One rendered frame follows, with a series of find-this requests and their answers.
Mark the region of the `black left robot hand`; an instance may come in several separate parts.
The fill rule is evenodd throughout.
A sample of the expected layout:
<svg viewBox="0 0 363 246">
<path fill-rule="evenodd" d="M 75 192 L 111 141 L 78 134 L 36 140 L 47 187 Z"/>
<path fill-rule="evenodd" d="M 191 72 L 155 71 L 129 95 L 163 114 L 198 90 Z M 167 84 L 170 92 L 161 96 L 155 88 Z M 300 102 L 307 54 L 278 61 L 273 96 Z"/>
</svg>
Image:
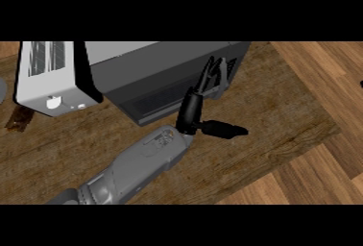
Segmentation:
<svg viewBox="0 0 363 246">
<path fill-rule="evenodd" d="M 195 135 L 198 130 L 201 130 L 205 135 L 232 139 L 239 135 L 248 135 L 248 130 L 217 120 L 199 121 L 202 94 L 213 77 L 217 77 L 217 82 L 220 83 L 217 97 L 222 97 L 227 85 L 227 62 L 224 58 L 214 60 L 214 57 L 210 57 L 208 59 L 199 75 L 199 82 L 186 92 L 177 115 L 176 129 L 185 135 Z"/>
</svg>

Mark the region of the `dark grey microwave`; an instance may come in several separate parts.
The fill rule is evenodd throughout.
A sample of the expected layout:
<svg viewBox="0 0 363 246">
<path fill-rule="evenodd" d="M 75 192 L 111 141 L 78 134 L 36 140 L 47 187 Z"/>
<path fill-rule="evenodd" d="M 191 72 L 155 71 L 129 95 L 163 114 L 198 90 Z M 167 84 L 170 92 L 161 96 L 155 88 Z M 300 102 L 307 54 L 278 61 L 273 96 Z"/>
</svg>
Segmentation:
<svg viewBox="0 0 363 246">
<path fill-rule="evenodd" d="M 145 126 L 179 111 L 188 89 L 210 60 L 224 59 L 202 96 L 222 97 L 250 48 L 247 41 L 89 41 L 90 73 L 98 90 Z"/>
</svg>

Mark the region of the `white toaster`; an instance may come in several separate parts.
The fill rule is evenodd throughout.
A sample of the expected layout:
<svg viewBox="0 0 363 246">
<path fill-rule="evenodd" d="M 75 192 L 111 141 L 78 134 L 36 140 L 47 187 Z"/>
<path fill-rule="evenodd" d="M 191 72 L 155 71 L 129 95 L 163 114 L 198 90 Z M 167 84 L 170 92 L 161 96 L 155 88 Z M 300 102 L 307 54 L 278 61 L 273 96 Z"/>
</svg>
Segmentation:
<svg viewBox="0 0 363 246">
<path fill-rule="evenodd" d="M 13 100 L 47 116 L 59 116 L 103 101 L 83 41 L 19 43 Z"/>
</svg>

